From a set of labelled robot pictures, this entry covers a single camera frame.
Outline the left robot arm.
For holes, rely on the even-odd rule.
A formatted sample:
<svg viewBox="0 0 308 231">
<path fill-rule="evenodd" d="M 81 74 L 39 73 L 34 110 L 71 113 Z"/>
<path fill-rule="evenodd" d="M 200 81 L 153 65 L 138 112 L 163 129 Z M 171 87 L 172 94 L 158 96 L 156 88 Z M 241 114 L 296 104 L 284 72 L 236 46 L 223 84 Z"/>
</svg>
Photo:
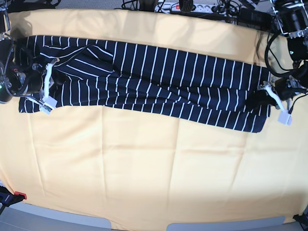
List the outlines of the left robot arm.
<svg viewBox="0 0 308 231">
<path fill-rule="evenodd" d="M 267 42 L 265 64 L 270 74 L 278 79 L 264 81 L 257 91 L 250 95 L 245 105 L 256 109 L 262 105 L 279 106 L 298 94 L 308 94 L 308 2 L 306 0 L 272 0 L 272 9 L 278 28 Z M 283 35 L 287 39 L 293 68 L 284 73 L 276 72 L 269 63 L 269 52 L 273 41 Z"/>
</svg>

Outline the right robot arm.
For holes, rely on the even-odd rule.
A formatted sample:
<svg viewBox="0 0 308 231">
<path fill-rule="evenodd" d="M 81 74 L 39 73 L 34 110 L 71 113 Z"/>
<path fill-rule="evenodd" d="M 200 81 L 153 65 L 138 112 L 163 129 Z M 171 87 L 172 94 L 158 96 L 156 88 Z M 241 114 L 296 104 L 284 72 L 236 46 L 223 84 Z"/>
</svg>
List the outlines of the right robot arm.
<svg viewBox="0 0 308 231">
<path fill-rule="evenodd" d="M 63 83 L 52 77 L 52 70 L 60 61 L 51 58 L 46 64 L 36 60 L 25 45 L 14 41 L 9 35 L 10 13 L 22 10 L 47 9 L 57 6 L 50 0 L 27 3 L 24 0 L 0 2 L 0 103 L 6 104 L 12 98 L 25 98 L 40 107 L 55 108 L 57 101 L 50 95 L 50 88 Z"/>
</svg>

